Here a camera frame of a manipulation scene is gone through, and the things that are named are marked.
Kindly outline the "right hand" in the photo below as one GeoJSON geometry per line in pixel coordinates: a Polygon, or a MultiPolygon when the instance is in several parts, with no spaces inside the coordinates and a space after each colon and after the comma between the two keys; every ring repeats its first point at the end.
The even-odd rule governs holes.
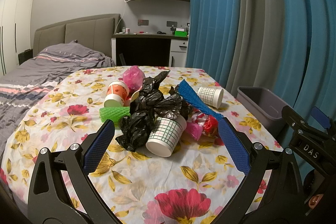
{"type": "Polygon", "coordinates": [[[312,223],[335,222],[335,175],[310,171],[303,182],[306,217],[312,223]]]}

